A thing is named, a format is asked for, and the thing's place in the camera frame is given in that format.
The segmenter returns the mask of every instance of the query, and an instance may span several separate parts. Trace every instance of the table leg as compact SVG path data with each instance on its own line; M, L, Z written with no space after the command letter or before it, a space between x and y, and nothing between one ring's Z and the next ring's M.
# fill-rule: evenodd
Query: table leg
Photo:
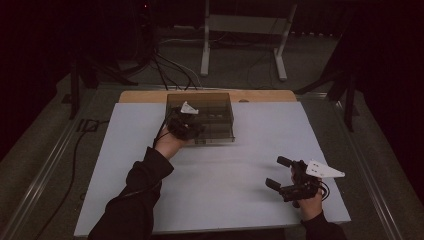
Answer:
M287 74L286 74L286 69L284 68L282 55L283 55L284 46L286 45L286 41L290 33L290 28L293 22L296 8L297 8L297 4L293 4L291 6L289 16L287 17L286 24L284 25L283 33L281 34L280 46L274 49L275 64L277 66L278 78L280 79L280 81L287 80Z
M202 65L200 68L200 75L207 76L209 72L209 0L205 1L205 39L203 43L203 55L202 55Z

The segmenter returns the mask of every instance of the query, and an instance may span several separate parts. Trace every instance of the white table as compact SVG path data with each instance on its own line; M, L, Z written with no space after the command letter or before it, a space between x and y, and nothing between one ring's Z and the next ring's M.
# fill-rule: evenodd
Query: white table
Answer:
M88 235L106 203L123 189L164 114L164 103L116 104L75 236ZM154 209L155 233L299 224L299 210L266 187L265 179L292 185L290 170L276 163L280 155L326 163L301 103L233 103L233 114L234 143L185 147L171 160L175 170L164 179ZM323 203L327 219L350 221L334 180L325 182L331 190Z

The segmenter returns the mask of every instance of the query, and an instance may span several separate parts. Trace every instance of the transparent container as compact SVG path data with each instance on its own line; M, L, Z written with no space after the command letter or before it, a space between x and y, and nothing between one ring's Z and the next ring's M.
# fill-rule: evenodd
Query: transparent container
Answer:
M228 93L184 93L168 94L166 116L172 109L181 108L184 102L199 110L194 121L204 127L204 131L194 139L195 144L234 142L234 116Z

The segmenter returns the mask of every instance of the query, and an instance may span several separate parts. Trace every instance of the black sleeve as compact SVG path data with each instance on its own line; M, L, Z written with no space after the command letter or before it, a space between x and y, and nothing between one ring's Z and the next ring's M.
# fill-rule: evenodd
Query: black sleeve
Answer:
M134 163L128 173L126 187L106 205L88 239L148 239L153 230L153 207L160 197L161 180L173 169L165 157L148 147L143 162ZM145 189L148 190L141 194L123 197Z
M337 224L327 222L324 212L301 223L306 228L307 240L346 240L343 229Z

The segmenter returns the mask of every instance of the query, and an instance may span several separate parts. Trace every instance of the white fin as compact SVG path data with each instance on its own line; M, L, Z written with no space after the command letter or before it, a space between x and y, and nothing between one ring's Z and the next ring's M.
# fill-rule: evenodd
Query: white fin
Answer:
M319 178L334 178L345 176L344 172L340 172L334 168L331 168L314 160L311 160L309 162L308 167L306 168L306 174Z
M190 105L188 105L187 101L185 101L183 106L181 107L181 112L188 114L199 114L199 110L192 108Z

